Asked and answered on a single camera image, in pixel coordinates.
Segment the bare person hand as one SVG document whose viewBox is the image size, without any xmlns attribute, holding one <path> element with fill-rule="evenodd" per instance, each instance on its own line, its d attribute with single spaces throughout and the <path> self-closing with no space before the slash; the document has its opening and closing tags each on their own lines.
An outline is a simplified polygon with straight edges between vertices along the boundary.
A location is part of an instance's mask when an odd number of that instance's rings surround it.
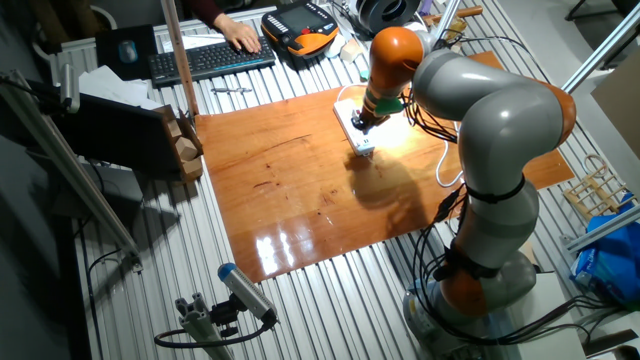
<svg viewBox="0 0 640 360">
<path fill-rule="evenodd" d="M 248 25 L 236 22 L 224 13 L 215 18 L 213 25 L 238 50 L 244 48 L 250 53 L 258 53 L 261 50 L 257 33 Z"/>
</svg>

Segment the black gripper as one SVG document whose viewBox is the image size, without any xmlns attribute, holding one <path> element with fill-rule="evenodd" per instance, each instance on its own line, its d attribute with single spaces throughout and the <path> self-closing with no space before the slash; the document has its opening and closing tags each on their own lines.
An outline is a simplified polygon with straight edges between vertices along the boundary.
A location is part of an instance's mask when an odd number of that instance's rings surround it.
<svg viewBox="0 0 640 360">
<path fill-rule="evenodd" d="M 368 135 L 372 129 L 381 126 L 389 118 L 389 115 L 378 116 L 375 113 L 363 109 L 357 116 L 351 118 L 351 123 L 353 127 L 363 135 Z"/>
</svg>

